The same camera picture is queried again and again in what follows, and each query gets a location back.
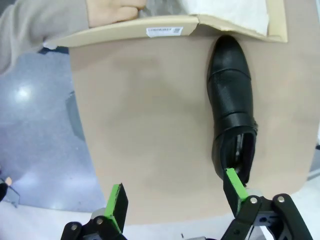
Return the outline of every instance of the white tissue paper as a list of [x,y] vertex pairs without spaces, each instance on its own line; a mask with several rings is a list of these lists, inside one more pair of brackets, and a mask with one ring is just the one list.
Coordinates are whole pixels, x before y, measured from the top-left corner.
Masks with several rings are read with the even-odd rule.
[[266,0],[147,0],[140,17],[165,15],[210,15],[264,36],[269,16]]

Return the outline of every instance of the green tape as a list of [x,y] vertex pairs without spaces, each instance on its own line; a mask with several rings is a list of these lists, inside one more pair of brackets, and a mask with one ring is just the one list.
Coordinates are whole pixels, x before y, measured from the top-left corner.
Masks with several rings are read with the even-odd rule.
[[230,182],[238,195],[238,211],[240,210],[241,203],[249,197],[244,185],[242,184],[241,180],[239,179],[236,171],[234,168],[227,168],[226,175],[230,179]]
[[116,229],[119,231],[119,233],[121,233],[121,230],[120,230],[118,223],[117,223],[117,220],[114,216],[114,212],[115,212],[115,207],[116,207],[116,202],[117,202],[118,194],[120,191],[120,187],[121,187],[120,184],[113,185],[110,196],[109,196],[109,200],[106,204],[106,208],[104,211],[104,216],[107,219],[110,219],[112,221],[112,223],[114,224]]

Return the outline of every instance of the beige tabletop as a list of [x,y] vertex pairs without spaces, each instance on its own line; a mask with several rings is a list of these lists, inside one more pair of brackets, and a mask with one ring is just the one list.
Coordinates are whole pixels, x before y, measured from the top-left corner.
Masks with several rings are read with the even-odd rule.
[[[286,1],[288,43],[239,42],[259,125],[249,188],[271,198],[305,182],[320,103],[320,26],[314,0]],[[230,211],[211,161],[206,92],[217,36],[142,38],[70,50],[86,142],[107,198],[122,182],[127,224],[185,221]]]

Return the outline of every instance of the person's arm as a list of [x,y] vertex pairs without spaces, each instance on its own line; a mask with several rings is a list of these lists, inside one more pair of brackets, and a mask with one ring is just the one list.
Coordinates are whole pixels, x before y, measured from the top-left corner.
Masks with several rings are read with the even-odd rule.
[[0,16],[0,74],[44,41],[134,19],[146,0],[17,0]]

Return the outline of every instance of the gray sleeve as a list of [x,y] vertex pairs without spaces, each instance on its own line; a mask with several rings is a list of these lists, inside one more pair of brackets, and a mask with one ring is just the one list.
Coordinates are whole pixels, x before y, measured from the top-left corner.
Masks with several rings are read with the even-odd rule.
[[88,28],[85,0],[17,0],[0,17],[0,74],[44,41]]

